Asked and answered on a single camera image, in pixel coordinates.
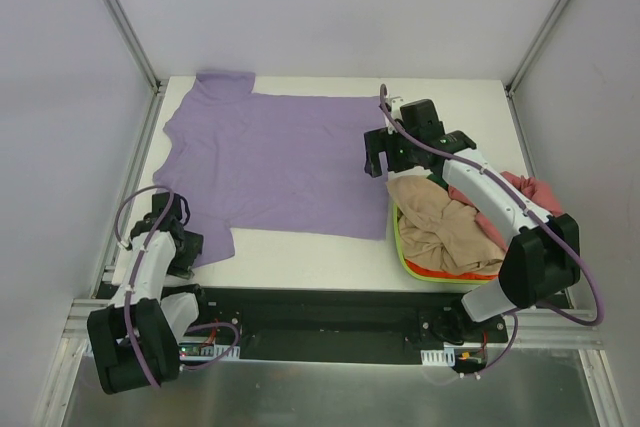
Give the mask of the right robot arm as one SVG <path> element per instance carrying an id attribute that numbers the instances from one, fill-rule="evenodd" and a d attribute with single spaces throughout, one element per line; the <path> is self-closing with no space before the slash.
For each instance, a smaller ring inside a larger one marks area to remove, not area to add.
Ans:
<path id="1" fill-rule="evenodd" d="M 450 316 L 452 334 L 473 341 L 486 320 L 526 309 L 581 278 L 579 228 L 568 214 L 555 216 L 519 192 L 491 167 L 461 131 L 446 132 L 430 100 L 406 104 L 394 118 L 387 101 L 384 128 L 364 135 L 364 170 L 372 177 L 423 167 L 459 190 L 507 244 L 498 277 L 468 293 Z"/>

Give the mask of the purple t shirt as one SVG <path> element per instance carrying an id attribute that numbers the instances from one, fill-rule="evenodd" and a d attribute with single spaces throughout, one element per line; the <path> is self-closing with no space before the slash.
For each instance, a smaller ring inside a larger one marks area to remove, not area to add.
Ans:
<path id="1" fill-rule="evenodd" d="M 256 93 L 252 73 L 197 75 L 164 126 L 158 185 L 186 198 L 204 237 L 196 266 L 235 254 L 232 231 L 382 240 L 388 194 L 364 171 L 364 135 L 385 126 L 374 97 Z"/>

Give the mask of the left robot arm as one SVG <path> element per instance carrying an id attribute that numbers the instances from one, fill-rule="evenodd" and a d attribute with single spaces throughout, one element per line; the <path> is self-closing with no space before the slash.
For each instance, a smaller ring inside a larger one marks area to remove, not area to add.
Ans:
<path id="1" fill-rule="evenodd" d="M 210 310 L 195 284 L 164 291 L 168 276 L 189 280 L 204 237 L 190 232 L 188 203 L 170 190 L 151 197 L 124 248 L 131 253 L 124 281 L 109 304 L 91 312 L 87 331 L 102 390 L 116 394 L 175 380 L 179 341 L 204 334 Z"/>

